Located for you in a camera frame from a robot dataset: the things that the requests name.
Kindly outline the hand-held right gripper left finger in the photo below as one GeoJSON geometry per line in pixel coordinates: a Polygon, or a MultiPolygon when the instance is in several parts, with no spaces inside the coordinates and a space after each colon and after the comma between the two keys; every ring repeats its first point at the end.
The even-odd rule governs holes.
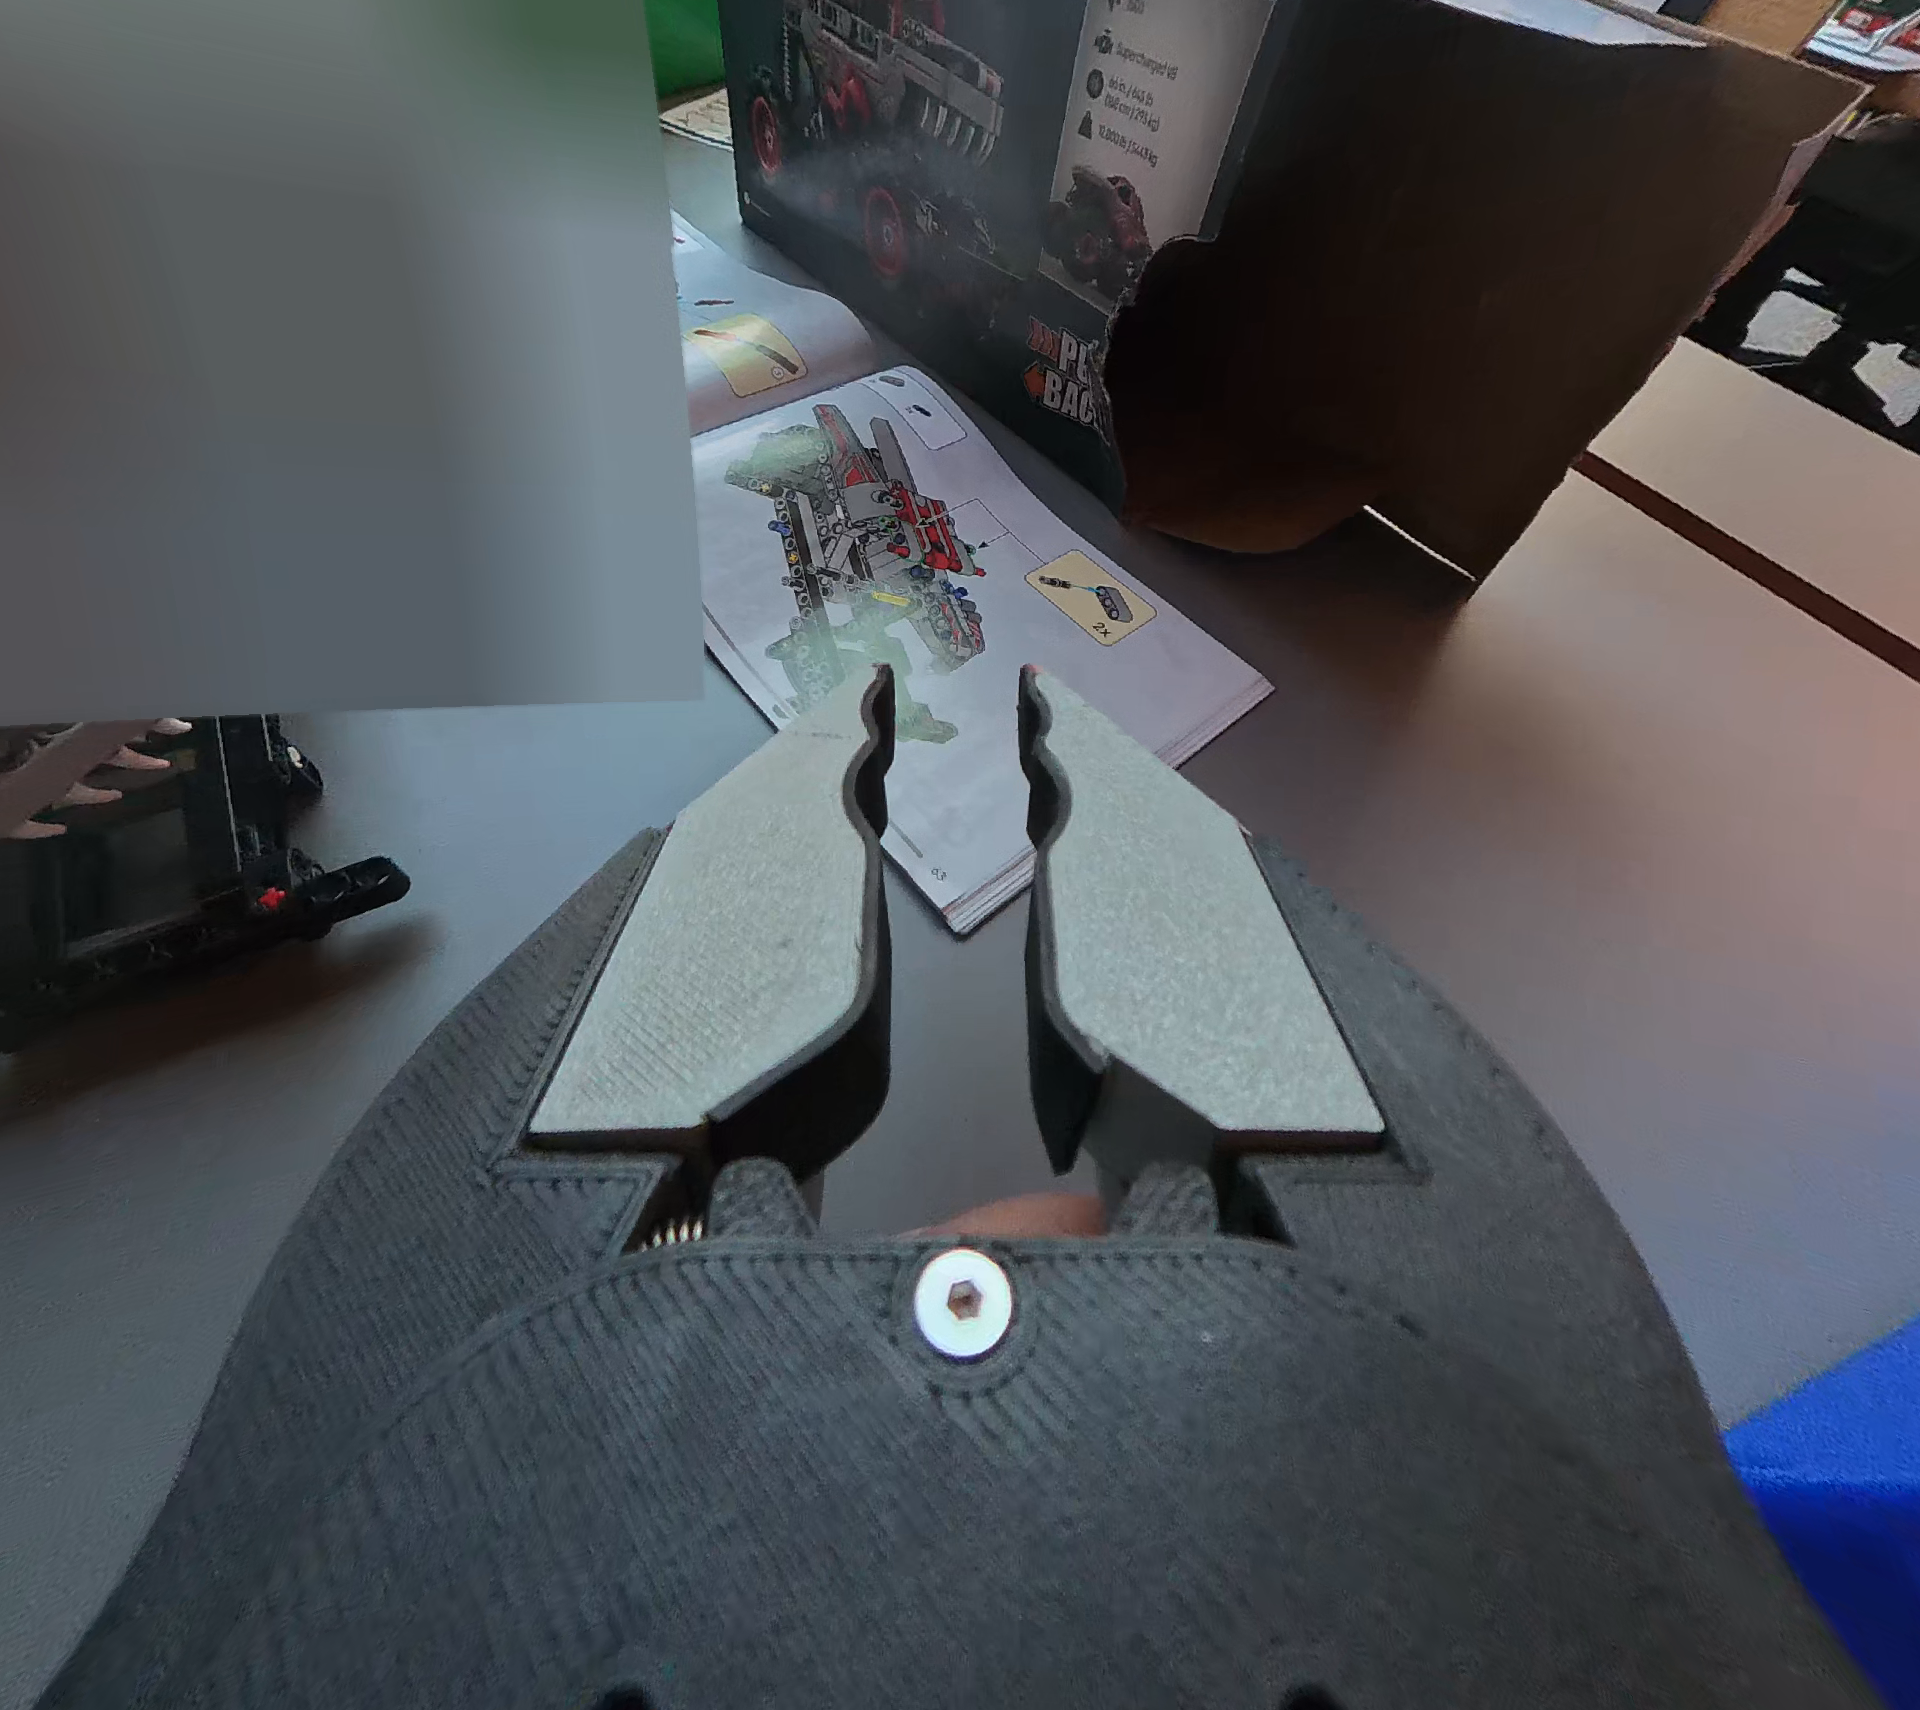
{"type": "Polygon", "coordinates": [[[559,1026],[530,1148],[806,1187],[876,1123],[893,748],[893,673],[864,666],[679,811],[559,1026]]]}

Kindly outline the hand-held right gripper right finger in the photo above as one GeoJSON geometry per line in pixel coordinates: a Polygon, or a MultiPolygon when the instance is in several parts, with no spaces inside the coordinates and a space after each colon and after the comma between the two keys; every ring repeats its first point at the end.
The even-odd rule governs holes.
{"type": "Polygon", "coordinates": [[[1028,1093],[1054,1172],[1372,1155],[1380,1105],[1241,824],[1054,673],[1019,673],[1028,1093]]]}

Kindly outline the black and red lego model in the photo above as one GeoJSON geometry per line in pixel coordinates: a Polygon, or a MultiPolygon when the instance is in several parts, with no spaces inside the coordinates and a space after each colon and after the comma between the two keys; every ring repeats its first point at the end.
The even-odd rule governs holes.
{"type": "Polygon", "coordinates": [[[278,714],[193,717],[156,760],[163,770],[105,770],[93,790],[111,798],[3,836],[3,1053],[409,892],[391,858],[325,866],[298,848],[324,780],[278,714]]]}

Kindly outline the lego instruction booklet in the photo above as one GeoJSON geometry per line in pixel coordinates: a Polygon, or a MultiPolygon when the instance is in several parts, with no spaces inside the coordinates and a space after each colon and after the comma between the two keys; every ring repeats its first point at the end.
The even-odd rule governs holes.
{"type": "Polygon", "coordinates": [[[1033,866],[1017,688],[1039,666],[1165,764],[1271,686],[1033,497],[851,308],[669,217],[708,653],[777,730],[893,677],[884,853],[969,935],[1033,866]]]}

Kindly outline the black lego box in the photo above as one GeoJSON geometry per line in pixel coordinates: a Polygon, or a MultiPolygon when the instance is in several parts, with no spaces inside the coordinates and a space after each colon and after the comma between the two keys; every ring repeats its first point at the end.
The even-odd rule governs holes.
{"type": "Polygon", "coordinates": [[[1518,543],[1859,89],[1618,0],[716,0],[743,225],[1125,522],[1518,543]]]}

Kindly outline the blue bin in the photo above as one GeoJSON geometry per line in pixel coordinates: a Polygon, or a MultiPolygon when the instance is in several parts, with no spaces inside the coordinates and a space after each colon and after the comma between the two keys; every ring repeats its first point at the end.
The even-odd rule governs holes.
{"type": "Polygon", "coordinates": [[[1918,1705],[1918,1325],[1724,1434],[1796,1579],[1888,1707],[1918,1705]]]}

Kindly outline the black office chair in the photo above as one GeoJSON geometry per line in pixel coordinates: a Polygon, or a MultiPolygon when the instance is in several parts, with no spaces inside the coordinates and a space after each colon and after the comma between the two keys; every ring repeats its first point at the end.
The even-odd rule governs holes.
{"type": "Polygon", "coordinates": [[[1834,138],[1808,169],[1786,222],[1687,329],[1706,351],[1780,389],[1918,450],[1916,419],[1898,427],[1859,379],[1869,347],[1918,347],[1918,125],[1884,116],[1834,138]],[[1835,325],[1811,351],[1746,349],[1762,306],[1790,272],[1813,283],[1811,304],[1835,325]]]}

